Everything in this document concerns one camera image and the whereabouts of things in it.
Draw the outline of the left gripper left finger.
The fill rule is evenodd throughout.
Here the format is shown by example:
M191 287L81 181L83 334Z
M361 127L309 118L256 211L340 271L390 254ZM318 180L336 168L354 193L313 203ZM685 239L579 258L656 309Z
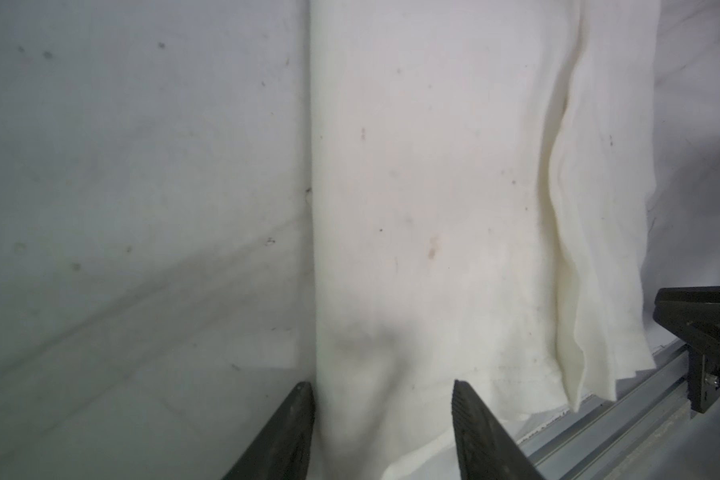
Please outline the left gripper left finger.
M305 480L316 406L312 385L298 382L223 480Z

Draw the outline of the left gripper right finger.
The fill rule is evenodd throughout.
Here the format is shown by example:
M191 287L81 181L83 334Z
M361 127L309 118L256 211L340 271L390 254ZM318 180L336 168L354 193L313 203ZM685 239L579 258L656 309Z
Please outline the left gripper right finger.
M454 382L451 415L462 480L542 480L473 387Z

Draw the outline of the white t shirt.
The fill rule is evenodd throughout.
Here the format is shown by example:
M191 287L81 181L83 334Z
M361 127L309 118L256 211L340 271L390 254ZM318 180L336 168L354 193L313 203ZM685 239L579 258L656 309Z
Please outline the white t shirt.
M651 369L656 1L310 5L328 479L399 479L469 382L505 421Z

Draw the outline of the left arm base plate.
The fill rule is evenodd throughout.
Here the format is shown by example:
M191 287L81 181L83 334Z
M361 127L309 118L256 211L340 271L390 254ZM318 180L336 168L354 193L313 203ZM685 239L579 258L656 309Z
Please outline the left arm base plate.
M720 286L660 289L653 320L687 345L688 399L705 413L720 398Z

